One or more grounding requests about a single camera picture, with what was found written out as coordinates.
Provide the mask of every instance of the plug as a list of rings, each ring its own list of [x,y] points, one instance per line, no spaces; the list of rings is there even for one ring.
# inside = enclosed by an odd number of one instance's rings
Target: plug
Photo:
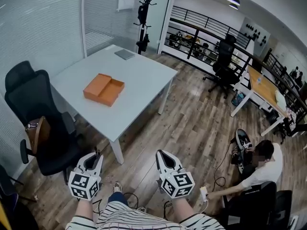
[[[208,199],[207,199],[207,194],[208,194],[207,188],[205,186],[202,186],[200,188],[200,192],[201,192],[201,197],[202,197],[203,201],[207,202],[208,201]]]

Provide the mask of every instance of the striped shirt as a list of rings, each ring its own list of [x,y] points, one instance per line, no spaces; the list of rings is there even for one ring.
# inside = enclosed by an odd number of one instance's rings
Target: striped shirt
[[[131,209],[118,201],[110,202],[101,213],[96,224],[88,218],[75,216],[67,224],[66,230],[223,230],[217,220],[195,214],[180,223],[155,217],[139,210]]]

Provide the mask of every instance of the orange box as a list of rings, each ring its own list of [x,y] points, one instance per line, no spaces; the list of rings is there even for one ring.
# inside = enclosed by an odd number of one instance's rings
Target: orange box
[[[83,95],[92,101],[112,106],[124,87],[124,82],[99,73],[83,90]]]

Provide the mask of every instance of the coat rack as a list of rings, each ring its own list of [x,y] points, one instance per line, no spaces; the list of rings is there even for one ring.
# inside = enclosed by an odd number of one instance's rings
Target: coat rack
[[[149,43],[149,37],[148,37],[148,34],[146,33],[145,36],[144,36],[144,31],[145,31],[145,27],[146,27],[146,32],[147,32],[147,28],[148,27],[151,27],[150,25],[147,26],[146,25],[146,19],[147,19],[147,13],[148,13],[148,7],[149,5],[156,5],[156,3],[154,4],[151,4],[151,1],[152,0],[143,0],[143,1],[140,1],[140,3],[142,4],[140,7],[139,7],[139,10],[138,10],[138,19],[140,21],[140,24],[136,24],[136,23],[133,23],[135,25],[140,25],[142,26],[141,27],[141,34],[140,34],[140,39],[139,41],[136,43],[136,45],[139,47],[138,49],[138,54],[140,55],[141,52],[145,52],[146,51],[146,48],[147,48],[147,44]]]

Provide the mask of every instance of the trash can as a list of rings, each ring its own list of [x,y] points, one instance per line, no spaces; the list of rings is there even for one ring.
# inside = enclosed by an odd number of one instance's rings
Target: trash can
[[[238,106],[241,103],[241,101],[243,101],[243,99],[244,99],[244,94],[241,91],[237,91],[235,96],[232,98],[231,103],[234,106]]]

